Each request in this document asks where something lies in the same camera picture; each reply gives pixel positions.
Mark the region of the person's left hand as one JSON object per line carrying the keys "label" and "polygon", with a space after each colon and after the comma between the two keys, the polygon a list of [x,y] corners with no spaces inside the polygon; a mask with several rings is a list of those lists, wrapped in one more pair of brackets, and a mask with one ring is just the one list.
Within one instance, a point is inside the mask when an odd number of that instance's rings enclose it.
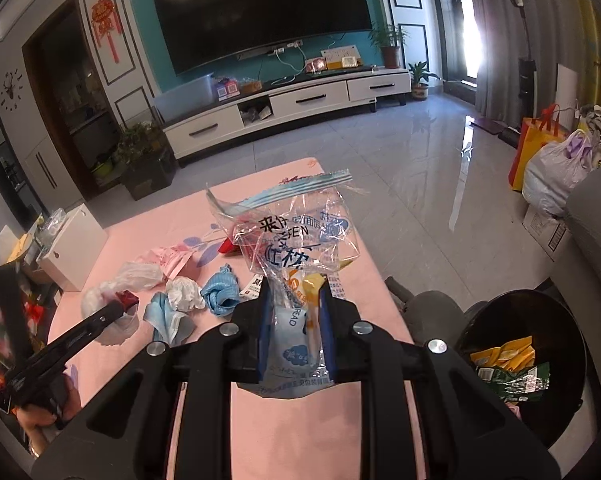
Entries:
{"label": "person's left hand", "polygon": [[61,416],[35,404],[28,404],[24,408],[20,406],[14,408],[18,424],[27,434],[30,452],[35,457],[39,457],[50,443],[46,436],[46,428],[53,427],[58,419],[61,419],[62,422],[69,422],[81,411],[82,405],[78,389],[70,376],[64,374],[63,378],[67,398]]}

